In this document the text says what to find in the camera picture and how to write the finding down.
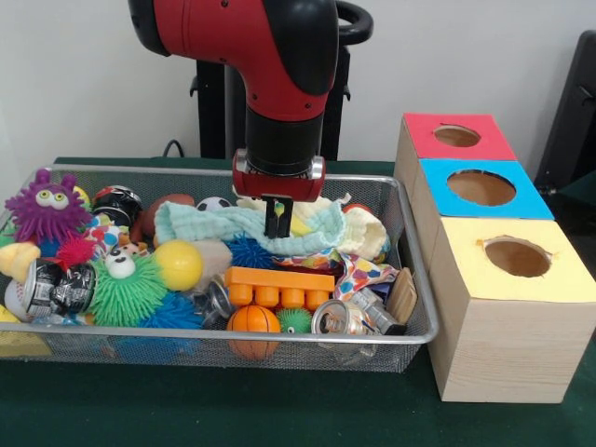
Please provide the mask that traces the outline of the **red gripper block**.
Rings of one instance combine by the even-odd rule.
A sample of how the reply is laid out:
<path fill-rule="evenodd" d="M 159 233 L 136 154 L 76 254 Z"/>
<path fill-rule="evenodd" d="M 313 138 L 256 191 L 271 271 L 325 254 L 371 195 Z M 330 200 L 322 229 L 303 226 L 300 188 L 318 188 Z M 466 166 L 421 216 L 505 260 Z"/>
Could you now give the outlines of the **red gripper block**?
<path fill-rule="evenodd" d="M 320 195 L 326 173 L 325 166 L 310 166 L 293 171 L 286 166 L 270 166 L 268 170 L 242 170 L 234 167 L 233 184 L 240 196 L 266 197 L 265 235 L 288 237 L 291 230 L 291 201 L 314 202 Z M 283 210 L 276 214 L 277 200 Z"/>

